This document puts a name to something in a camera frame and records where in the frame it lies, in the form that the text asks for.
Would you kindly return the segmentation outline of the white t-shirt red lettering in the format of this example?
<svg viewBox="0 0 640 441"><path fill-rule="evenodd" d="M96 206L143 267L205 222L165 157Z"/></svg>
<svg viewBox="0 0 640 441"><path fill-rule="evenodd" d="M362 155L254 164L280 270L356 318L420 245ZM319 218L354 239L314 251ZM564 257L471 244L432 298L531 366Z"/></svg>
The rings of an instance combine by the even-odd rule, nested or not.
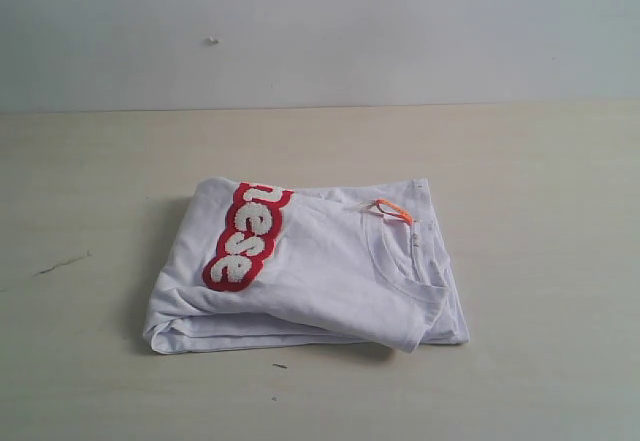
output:
<svg viewBox="0 0 640 441"><path fill-rule="evenodd" d="M469 339L426 179L200 183L149 299L161 354Z"/></svg>

